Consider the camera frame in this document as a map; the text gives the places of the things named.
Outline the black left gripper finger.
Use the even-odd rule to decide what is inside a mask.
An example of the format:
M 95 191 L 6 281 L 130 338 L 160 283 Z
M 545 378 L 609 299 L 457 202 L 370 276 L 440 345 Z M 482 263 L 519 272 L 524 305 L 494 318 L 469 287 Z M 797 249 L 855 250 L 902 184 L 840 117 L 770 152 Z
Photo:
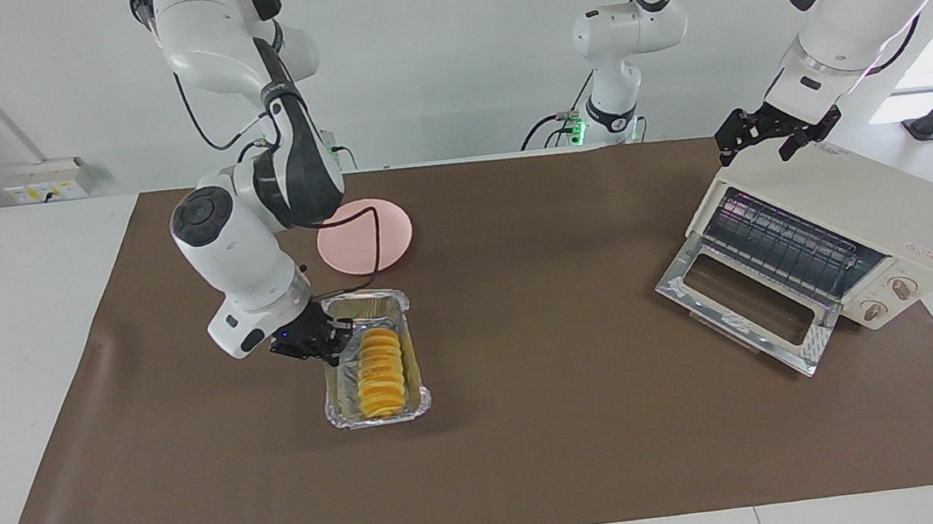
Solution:
M 720 152 L 719 161 L 726 168 L 734 162 L 735 156 L 749 146 L 751 141 L 749 119 L 726 121 L 717 128 L 716 144 Z
M 783 145 L 779 147 L 782 161 L 790 161 L 799 149 L 806 147 L 808 143 L 814 141 L 813 128 L 810 126 L 798 127 L 792 131 L 791 135 L 783 142 Z

